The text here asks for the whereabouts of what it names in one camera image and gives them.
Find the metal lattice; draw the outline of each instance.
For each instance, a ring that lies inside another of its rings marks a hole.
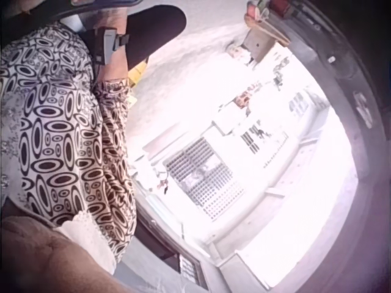
[[[204,138],[178,153],[166,168],[194,204],[212,220],[244,193],[232,171]]]

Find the white lace fabric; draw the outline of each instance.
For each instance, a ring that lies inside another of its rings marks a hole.
[[[79,244],[87,250],[99,266],[111,275],[114,274],[117,266],[114,254],[98,225],[87,211],[80,211],[72,221],[66,221],[62,226],[53,230]]]

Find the window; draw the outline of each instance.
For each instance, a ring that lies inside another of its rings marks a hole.
[[[166,168],[193,203],[212,220],[244,193],[232,171],[204,138],[177,153]]]
[[[137,226],[134,236],[171,269],[208,290],[198,260],[177,246],[159,227],[150,225],[148,222],[140,210],[137,210]]]
[[[288,136],[280,128],[269,133],[261,127],[261,122],[258,120],[256,124],[241,135],[241,138],[251,152],[262,159],[264,162],[263,168],[266,168],[283,147]]]
[[[297,93],[296,96],[289,102],[289,111],[296,117],[301,118],[308,109],[308,103],[304,99],[301,93]]]

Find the black and white oval pattern fabric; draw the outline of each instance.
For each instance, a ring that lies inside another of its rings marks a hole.
[[[57,226],[89,211],[120,261],[136,224],[123,139],[128,81],[92,93],[87,48],[58,23],[1,53],[2,178],[21,190],[8,196]]]

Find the white wall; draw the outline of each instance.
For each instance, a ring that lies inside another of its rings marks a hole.
[[[232,293],[267,293],[236,253],[220,266],[220,270]]]

